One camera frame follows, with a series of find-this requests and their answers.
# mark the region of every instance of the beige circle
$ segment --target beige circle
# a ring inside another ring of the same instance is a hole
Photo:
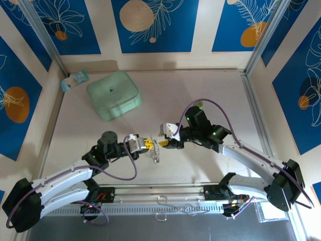
[[[229,5],[233,5],[233,4],[235,4],[237,1],[238,1],[238,0],[227,0],[227,3],[228,3]]]
[[[9,2],[11,2],[11,3],[15,4],[15,5],[19,4],[18,0],[9,0]]]
[[[120,21],[131,32],[141,32],[154,23],[151,8],[141,0],[130,0],[120,10]]]

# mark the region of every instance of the white leaf line drawing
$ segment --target white leaf line drawing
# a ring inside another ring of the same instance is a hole
[[[15,18],[30,26],[18,5],[9,0],[1,1]],[[82,30],[77,24],[83,22],[85,16],[76,11],[69,10],[69,0],[34,0],[31,3],[47,30],[51,30],[52,35],[55,35],[59,40],[66,40],[66,33],[75,34],[79,37],[83,36]]]
[[[0,55],[0,70],[4,67],[6,63],[7,56],[6,55]],[[10,104],[17,104],[20,106],[24,106],[21,101],[24,98],[14,98],[13,96],[7,94],[4,89],[0,86],[0,110],[5,107],[5,105],[10,106]]]
[[[291,11],[300,11],[305,3],[305,0],[301,0],[297,3],[297,1],[291,1],[289,5],[287,6],[287,9],[285,13],[283,14],[283,17],[285,17],[286,20],[289,20],[289,15]]]
[[[248,25],[255,29],[255,38],[259,39],[263,29],[263,22],[271,15],[279,0],[265,0],[261,8],[258,7],[256,0],[228,0],[229,4],[234,4],[239,8],[241,17],[245,18]]]
[[[143,40],[144,42],[150,40],[151,43],[154,43],[156,39],[162,34],[162,32],[166,30],[167,25],[171,25],[170,13],[177,10],[184,2],[184,0],[180,0],[178,5],[173,8],[173,3],[176,1],[178,0],[146,0],[146,2],[141,1],[144,4],[147,4],[148,8],[150,8],[150,10],[152,11],[153,22],[149,28],[143,31],[131,31],[132,35],[129,37],[130,39],[133,39],[131,45],[137,43],[140,40]]]
[[[308,67],[309,87],[299,99],[299,107],[312,107],[312,127],[321,125],[321,26],[315,33],[307,52],[305,65]]]

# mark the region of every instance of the transparent plastic object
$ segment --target transparent plastic object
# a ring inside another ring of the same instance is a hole
[[[274,207],[267,200],[257,200],[254,202],[254,207],[259,223],[289,220],[288,215],[285,212]]]
[[[87,93],[104,121],[114,119],[141,104],[137,86],[124,71],[88,84]]]

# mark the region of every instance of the mint green container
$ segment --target mint green container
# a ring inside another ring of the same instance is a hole
[[[87,93],[104,121],[114,119],[141,104],[137,86],[124,71],[88,84]]]

